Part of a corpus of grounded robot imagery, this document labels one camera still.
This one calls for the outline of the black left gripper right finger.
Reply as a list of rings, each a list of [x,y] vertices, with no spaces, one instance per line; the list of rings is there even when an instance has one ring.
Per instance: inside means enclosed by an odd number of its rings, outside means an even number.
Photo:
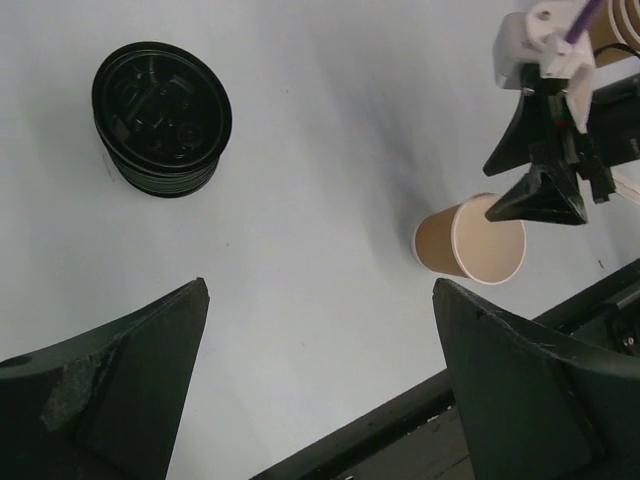
[[[639,361],[446,279],[433,305],[478,479],[636,479]]]

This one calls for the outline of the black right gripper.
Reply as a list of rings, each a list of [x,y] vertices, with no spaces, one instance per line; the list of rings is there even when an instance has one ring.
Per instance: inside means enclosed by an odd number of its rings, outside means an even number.
[[[597,89],[587,132],[569,113],[566,80],[546,80],[524,66],[516,112],[484,164],[485,175],[529,165],[530,170],[486,212],[490,222],[512,220],[577,226],[586,223],[578,181],[596,203],[616,192],[613,168],[639,159],[639,76]]]

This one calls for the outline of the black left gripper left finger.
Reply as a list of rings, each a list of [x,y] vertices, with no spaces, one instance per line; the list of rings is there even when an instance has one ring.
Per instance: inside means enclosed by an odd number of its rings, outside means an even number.
[[[208,306],[197,278],[136,312],[2,361],[2,478],[165,478]]]

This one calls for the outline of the brown paper coffee cup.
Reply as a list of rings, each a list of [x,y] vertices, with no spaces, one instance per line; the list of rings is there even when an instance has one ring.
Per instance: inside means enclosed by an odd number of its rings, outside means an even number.
[[[424,218],[411,236],[416,261],[433,272],[501,285],[520,270],[527,249],[524,222],[486,218],[498,196],[482,193]]]

